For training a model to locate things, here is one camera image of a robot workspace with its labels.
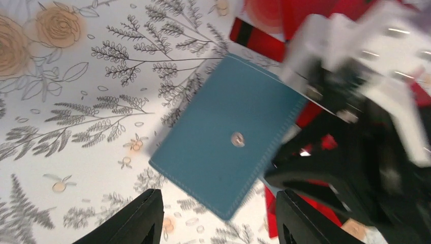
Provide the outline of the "teal card holder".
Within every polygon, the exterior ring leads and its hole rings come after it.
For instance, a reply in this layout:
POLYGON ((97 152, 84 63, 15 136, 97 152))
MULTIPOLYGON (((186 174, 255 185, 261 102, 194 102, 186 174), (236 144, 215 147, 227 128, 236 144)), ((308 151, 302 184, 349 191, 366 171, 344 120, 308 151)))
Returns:
POLYGON ((222 220, 231 219, 295 124, 306 98, 274 73, 225 56, 149 164, 222 220))

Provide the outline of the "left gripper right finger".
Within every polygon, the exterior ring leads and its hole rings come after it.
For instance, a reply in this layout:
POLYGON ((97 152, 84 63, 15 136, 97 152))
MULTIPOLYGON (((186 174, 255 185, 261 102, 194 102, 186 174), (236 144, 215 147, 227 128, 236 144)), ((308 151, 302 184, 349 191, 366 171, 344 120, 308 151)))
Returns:
POLYGON ((293 191, 277 192, 275 213, 280 244, 362 243, 293 191))

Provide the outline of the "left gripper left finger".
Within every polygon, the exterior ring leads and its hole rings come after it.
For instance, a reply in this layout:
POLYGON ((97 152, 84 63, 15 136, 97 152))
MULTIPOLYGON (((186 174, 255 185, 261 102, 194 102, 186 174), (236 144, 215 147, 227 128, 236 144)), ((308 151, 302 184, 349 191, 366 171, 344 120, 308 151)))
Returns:
POLYGON ((163 207, 161 190, 148 189, 74 244, 159 244, 163 207))

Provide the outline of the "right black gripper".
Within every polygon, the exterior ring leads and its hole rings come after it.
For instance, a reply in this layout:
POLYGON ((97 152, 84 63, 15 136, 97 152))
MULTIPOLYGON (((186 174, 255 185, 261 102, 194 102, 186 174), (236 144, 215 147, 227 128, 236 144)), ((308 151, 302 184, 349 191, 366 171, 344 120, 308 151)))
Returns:
POLYGON ((359 95, 369 70, 351 62, 321 76, 321 104, 357 120, 319 113, 303 129, 311 156, 267 170, 265 180, 375 226, 388 243, 430 243, 430 167, 410 160, 394 114, 359 95))

